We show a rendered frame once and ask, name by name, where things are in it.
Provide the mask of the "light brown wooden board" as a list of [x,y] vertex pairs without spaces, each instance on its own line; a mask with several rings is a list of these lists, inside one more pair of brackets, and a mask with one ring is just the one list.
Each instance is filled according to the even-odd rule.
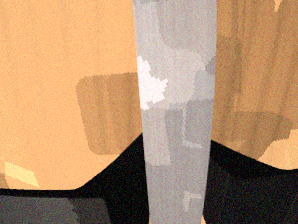
[[[40,189],[73,189],[142,133],[133,0],[0,0],[0,84]],[[282,163],[298,0],[217,0],[212,140]]]

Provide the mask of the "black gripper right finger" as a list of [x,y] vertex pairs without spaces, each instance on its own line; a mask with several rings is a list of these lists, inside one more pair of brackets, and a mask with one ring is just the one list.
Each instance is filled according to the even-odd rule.
[[298,169],[279,169],[210,141],[205,224],[295,224]]

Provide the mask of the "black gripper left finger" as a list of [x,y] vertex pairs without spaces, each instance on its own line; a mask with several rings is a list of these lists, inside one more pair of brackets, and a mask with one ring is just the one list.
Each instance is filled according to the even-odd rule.
[[0,224],[149,224],[142,133],[73,189],[0,189]]

